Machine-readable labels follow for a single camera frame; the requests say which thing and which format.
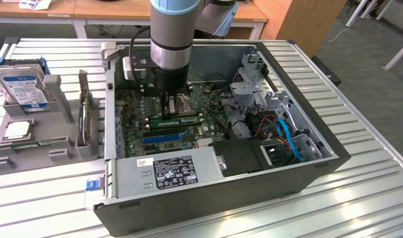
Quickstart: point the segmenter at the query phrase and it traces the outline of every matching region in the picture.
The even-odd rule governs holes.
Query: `blue hard drive label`
[[[40,108],[47,106],[43,88],[33,76],[4,77],[2,80],[9,94],[22,107]]]

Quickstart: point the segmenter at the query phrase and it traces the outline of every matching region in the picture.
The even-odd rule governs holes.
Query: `blue ram slot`
[[[156,137],[147,137],[142,140],[143,144],[147,143],[156,143],[156,142],[164,142],[164,141],[171,141],[171,140],[180,140],[182,136],[179,134],[172,134],[172,135],[160,135]]]

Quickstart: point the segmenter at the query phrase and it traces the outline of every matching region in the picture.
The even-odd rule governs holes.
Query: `warning label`
[[[6,89],[13,95],[17,103],[28,108],[39,108],[47,105],[43,91],[37,88],[33,76],[16,76],[2,78]]]
[[[190,156],[152,162],[155,186],[166,189],[198,182],[196,174]]]

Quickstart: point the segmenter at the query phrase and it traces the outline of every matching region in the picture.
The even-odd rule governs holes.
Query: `red cable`
[[[287,146],[289,150],[291,150],[291,147],[289,146],[289,144],[287,144],[286,140],[283,140],[283,143],[286,144],[286,146]]]
[[[254,134],[254,138],[255,138],[255,137],[258,136],[258,134],[259,134],[262,124],[263,124],[265,119],[266,119],[267,117],[278,118],[275,115],[266,115],[266,116],[263,117],[263,119],[262,119],[262,121],[261,121],[261,124],[259,124],[259,128],[257,128],[257,131],[255,131],[255,134]]]

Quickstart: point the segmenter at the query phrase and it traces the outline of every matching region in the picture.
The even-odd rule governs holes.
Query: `aluminum table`
[[[4,45],[0,56],[32,59],[43,55],[51,73],[61,75],[68,99],[77,98],[76,74],[87,70],[92,95],[103,103],[101,41],[105,39],[20,39]],[[263,43],[352,158],[298,194],[127,237],[403,237],[403,157],[297,45]],[[100,116],[104,118],[103,105]],[[84,182],[103,169],[99,159],[0,176],[0,237],[108,237],[93,212],[83,206]]]

